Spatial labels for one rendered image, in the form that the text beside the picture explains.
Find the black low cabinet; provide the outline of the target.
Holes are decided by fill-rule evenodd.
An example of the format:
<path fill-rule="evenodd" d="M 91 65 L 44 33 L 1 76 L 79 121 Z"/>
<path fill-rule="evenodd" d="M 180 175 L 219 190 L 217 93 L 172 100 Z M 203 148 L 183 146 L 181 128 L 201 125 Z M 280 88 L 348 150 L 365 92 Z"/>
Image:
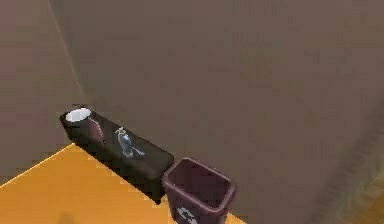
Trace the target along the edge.
<path fill-rule="evenodd" d="M 105 143 L 99 144 L 80 136 L 70 128 L 65 121 L 65 115 L 68 112 L 64 112 L 59 120 L 68 138 L 75 145 L 133 185 L 156 204 L 161 202 L 161 198 L 165 195 L 161 179 L 165 171 L 174 163 L 174 156 L 171 153 L 123 127 L 131 138 L 133 146 L 145 153 L 144 156 L 134 154 L 133 157 L 127 158 L 122 153 L 115 133 L 118 128 L 122 127 L 121 125 L 92 111 L 92 117 L 100 123 L 105 138 Z"/>

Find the blue spray bottle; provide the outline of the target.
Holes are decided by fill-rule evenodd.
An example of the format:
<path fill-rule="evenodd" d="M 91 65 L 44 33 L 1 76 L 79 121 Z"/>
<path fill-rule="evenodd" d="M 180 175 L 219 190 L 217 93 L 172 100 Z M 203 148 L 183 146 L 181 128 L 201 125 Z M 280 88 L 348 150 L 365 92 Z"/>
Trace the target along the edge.
<path fill-rule="evenodd" d="M 127 158 L 131 158 L 134 156 L 134 154 L 138 154 L 140 156 L 145 155 L 143 151 L 133 146 L 131 138 L 123 127 L 118 128 L 115 133 L 117 134 L 117 139 L 124 156 L 126 156 Z"/>

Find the dark red waste bin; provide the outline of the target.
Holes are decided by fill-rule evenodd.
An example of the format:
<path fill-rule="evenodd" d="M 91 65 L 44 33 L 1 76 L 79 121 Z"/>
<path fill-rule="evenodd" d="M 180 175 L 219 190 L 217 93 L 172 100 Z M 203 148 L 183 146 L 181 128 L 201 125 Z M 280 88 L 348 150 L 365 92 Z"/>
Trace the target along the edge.
<path fill-rule="evenodd" d="M 236 195 L 228 176 L 188 157 L 164 173 L 162 185 L 177 224 L 225 224 Z"/>

